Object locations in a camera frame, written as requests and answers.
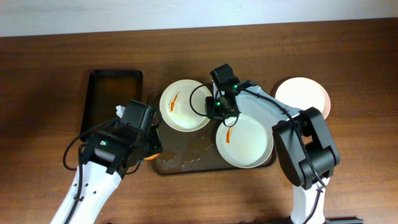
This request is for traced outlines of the green and orange sponge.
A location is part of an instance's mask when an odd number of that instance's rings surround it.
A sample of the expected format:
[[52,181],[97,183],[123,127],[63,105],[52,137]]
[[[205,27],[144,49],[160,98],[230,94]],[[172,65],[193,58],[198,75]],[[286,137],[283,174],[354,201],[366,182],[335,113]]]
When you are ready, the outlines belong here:
[[155,159],[157,156],[159,156],[159,154],[160,154],[160,153],[153,154],[153,155],[151,155],[151,156],[145,157],[144,160],[145,160],[145,161],[153,160],[153,159]]

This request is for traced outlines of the white plate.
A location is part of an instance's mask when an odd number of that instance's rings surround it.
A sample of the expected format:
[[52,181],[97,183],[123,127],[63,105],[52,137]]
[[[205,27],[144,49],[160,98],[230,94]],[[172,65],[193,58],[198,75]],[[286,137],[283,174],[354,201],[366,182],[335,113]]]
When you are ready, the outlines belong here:
[[159,108],[163,120],[173,129],[181,132],[194,132],[205,127],[210,121],[205,114],[205,98],[212,96],[210,90],[196,80],[179,80],[169,85],[161,94]]
[[327,91],[318,82],[304,77],[289,78],[276,89],[275,99],[294,108],[319,110],[327,119],[331,100]]

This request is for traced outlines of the pale green plate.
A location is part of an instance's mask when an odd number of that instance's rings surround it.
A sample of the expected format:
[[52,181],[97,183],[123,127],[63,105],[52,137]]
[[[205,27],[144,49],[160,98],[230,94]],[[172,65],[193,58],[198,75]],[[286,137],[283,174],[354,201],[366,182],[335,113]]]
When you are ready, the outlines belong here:
[[215,141],[221,157],[243,169],[263,164],[274,147],[271,129],[245,114],[220,124]]

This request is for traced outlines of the white plate top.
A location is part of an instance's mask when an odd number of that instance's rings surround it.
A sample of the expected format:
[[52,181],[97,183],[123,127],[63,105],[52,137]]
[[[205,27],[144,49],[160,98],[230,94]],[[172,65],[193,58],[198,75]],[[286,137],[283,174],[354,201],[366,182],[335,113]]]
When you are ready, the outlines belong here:
[[327,91],[318,82],[304,77],[289,78],[276,89],[275,99],[294,108],[319,110],[327,119],[331,100]]

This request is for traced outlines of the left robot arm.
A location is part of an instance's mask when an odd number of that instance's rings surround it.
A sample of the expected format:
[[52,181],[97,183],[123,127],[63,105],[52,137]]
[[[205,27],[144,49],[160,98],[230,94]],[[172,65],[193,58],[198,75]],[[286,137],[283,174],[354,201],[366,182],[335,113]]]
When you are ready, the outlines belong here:
[[156,107],[131,100],[116,107],[116,117],[77,136],[78,165],[74,180],[52,223],[94,223],[130,168],[156,158],[162,151]]

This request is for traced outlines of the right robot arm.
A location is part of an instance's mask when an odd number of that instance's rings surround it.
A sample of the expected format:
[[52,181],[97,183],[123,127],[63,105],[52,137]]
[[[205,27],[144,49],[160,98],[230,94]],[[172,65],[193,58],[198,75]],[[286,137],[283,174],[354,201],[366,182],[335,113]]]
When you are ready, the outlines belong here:
[[326,186],[340,155],[322,113],[287,106],[251,80],[240,81],[224,64],[211,71],[214,95],[205,100],[210,119],[248,115],[272,130],[279,164],[294,190],[290,223],[329,223],[323,214]]

